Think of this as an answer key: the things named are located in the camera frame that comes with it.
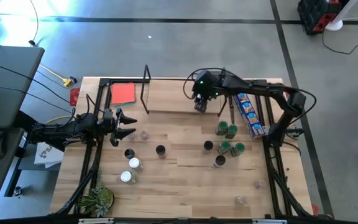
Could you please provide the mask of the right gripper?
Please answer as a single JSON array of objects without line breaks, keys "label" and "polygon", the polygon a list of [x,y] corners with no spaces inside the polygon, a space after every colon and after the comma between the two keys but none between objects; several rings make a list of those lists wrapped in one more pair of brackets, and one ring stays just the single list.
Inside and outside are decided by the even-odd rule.
[{"label": "right gripper", "polygon": [[212,74],[209,70],[200,71],[192,87],[192,97],[195,99],[195,110],[204,113],[207,109],[208,101],[206,99],[216,98],[220,95],[216,87],[219,84],[219,76]]}]

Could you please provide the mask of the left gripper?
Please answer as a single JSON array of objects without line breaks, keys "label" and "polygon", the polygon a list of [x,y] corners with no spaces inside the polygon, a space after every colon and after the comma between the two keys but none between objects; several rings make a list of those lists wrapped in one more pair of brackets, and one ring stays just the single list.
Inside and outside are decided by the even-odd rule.
[{"label": "left gripper", "polygon": [[[127,117],[121,108],[116,110],[117,120],[123,124],[136,123],[137,120],[134,118]],[[111,109],[104,109],[103,117],[97,124],[98,134],[105,136],[110,134],[110,143],[114,146],[118,146],[118,140],[122,140],[126,136],[134,133],[136,128],[119,128],[116,119],[113,117]]]}]

